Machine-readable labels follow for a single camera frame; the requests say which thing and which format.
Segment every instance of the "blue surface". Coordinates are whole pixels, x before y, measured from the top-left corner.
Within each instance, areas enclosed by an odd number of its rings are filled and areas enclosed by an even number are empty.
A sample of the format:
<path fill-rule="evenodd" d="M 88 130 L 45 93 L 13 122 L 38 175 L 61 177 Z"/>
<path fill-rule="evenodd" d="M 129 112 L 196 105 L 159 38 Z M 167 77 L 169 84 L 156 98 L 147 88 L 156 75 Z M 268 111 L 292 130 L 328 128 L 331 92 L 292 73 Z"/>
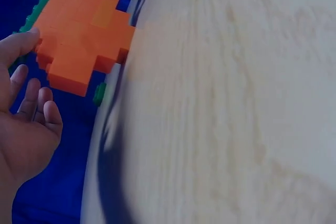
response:
<path fill-rule="evenodd" d="M 117 9 L 125 11 L 130 0 L 121 0 Z M 1 30 L 4 38 L 25 23 L 38 0 L 0 0 Z M 39 70 L 35 55 L 27 60 L 28 78 L 38 78 L 48 86 L 46 74 Z M 49 166 L 37 177 L 25 183 L 13 204 L 13 223 L 79 223 L 83 180 L 89 143 L 97 108 L 92 102 L 96 86 L 104 74 L 94 72 L 85 98 L 53 90 L 64 122 L 60 146 Z M 22 100 L 22 91 L 12 111 Z"/>

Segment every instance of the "wooden table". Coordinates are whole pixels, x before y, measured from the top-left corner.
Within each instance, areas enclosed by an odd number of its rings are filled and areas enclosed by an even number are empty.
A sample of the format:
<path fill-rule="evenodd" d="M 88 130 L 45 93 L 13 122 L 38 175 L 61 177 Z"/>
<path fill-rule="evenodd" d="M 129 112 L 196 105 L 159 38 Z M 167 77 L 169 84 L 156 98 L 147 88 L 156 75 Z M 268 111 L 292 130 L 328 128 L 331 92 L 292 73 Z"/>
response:
<path fill-rule="evenodd" d="M 134 223 L 336 223 L 336 0 L 146 0 L 137 27 L 108 122 Z"/>

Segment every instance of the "green lego brick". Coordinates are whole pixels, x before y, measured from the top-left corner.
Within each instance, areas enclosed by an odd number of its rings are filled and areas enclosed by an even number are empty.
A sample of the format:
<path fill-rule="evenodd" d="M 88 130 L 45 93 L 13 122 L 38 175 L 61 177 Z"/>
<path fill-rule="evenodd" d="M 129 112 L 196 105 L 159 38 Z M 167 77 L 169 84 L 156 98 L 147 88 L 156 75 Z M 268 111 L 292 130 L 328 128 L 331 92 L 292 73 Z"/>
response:
<path fill-rule="evenodd" d="M 36 22 L 38 16 L 42 12 L 43 8 L 46 6 L 49 0 L 39 0 L 38 4 L 33 7 L 32 14 L 26 18 L 26 23 L 23 27 L 20 28 L 19 32 L 24 33 L 29 31 L 34 23 Z"/>
<path fill-rule="evenodd" d="M 33 11 L 32 14 L 30 14 L 27 18 L 26 18 L 26 22 L 25 25 L 22 26 L 19 30 L 19 33 L 25 33 L 27 31 L 29 31 L 34 23 L 36 22 L 38 16 L 41 14 L 43 8 L 46 6 L 46 4 L 48 3 L 49 0 L 39 0 L 38 4 L 35 5 L 33 7 Z M 9 72 L 14 71 L 15 66 L 18 65 L 19 63 L 24 63 L 26 61 L 27 55 L 21 56 L 20 58 L 18 58 L 12 65 L 11 67 L 8 69 Z"/>
<path fill-rule="evenodd" d="M 102 82 L 96 87 L 95 95 L 93 97 L 93 103 L 99 107 L 101 105 L 101 102 L 103 101 L 104 94 L 106 89 L 106 83 Z"/>

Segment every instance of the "building blocks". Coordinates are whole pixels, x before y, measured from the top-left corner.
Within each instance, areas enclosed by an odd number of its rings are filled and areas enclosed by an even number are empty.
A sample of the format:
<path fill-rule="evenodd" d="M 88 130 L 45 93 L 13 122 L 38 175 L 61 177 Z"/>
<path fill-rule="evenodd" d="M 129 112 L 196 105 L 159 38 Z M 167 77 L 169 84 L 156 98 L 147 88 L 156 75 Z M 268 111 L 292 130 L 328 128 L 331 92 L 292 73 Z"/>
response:
<path fill-rule="evenodd" d="M 106 89 L 106 83 L 102 82 L 96 87 L 95 95 L 93 97 L 93 103 L 99 107 L 101 105 L 101 102 L 103 101 L 104 94 Z"/>
<path fill-rule="evenodd" d="M 26 22 L 25 22 L 24 26 L 22 26 L 20 28 L 20 30 L 19 30 L 20 33 L 24 33 L 26 31 L 29 31 L 32 28 L 33 24 L 37 20 L 38 16 L 42 12 L 43 8 L 46 6 L 48 1 L 49 0 L 39 0 L 38 4 L 33 7 L 32 14 L 30 14 L 26 18 Z M 27 55 L 19 57 L 8 69 L 9 73 L 12 74 L 14 72 L 14 69 L 16 68 L 16 66 L 20 63 L 24 63 L 26 61 L 26 58 L 27 58 Z"/>
<path fill-rule="evenodd" d="M 116 10 L 118 1 L 45 4 L 33 25 L 41 32 L 35 52 L 52 88 L 84 97 L 94 70 L 109 73 L 125 61 L 135 27 L 128 25 L 128 13 Z"/>

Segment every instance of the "finger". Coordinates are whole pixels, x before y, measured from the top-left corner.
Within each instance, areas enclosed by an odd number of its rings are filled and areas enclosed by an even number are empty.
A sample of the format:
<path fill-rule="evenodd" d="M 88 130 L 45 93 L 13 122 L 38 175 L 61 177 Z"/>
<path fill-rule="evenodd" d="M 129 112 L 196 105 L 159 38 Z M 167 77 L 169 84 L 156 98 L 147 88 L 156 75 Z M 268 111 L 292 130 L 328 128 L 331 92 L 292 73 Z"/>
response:
<path fill-rule="evenodd" d="M 0 41 L 0 64 L 9 68 L 22 55 L 29 53 L 37 44 L 40 32 L 37 28 L 17 33 Z"/>
<path fill-rule="evenodd" d="M 9 107 L 11 107 L 15 102 L 17 94 L 19 94 L 23 84 L 25 83 L 27 75 L 28 75 L 28 67 L 26 65 L 18 66 L 17 69 L 12 74 L 10 85 L 11 95 L 10 95 Z"/>
<path fill-rule="evenodd" d="M 43 87 L 38 91 L 38 98 L 37 98 L 37 111 L 34 117 L 34 121 L 38 122 L 40 124 L 45 124 L 46 119 L 44 117 L 44 104 L 47 101 L 52 101 L 53 100 L 53 95 L 52 91 L 47 88 Z"/>
<path fill-rule="evenodd" d="M 45 127 L 54 132 L 60 140 L 63 122 L 56 103 L 54 101 L 47 101 L 44 104 L 43 112 L 46 120 Z"/>
<path fill-rule="evenodd" d="M 35 78 L 28 82 L 25 97 L 20 105 L 20 108 L 15 114 L 16 117 L 23 121 L 31 121 L 33 119 L 40 87 L 41 84 L 39 80 Z"/>

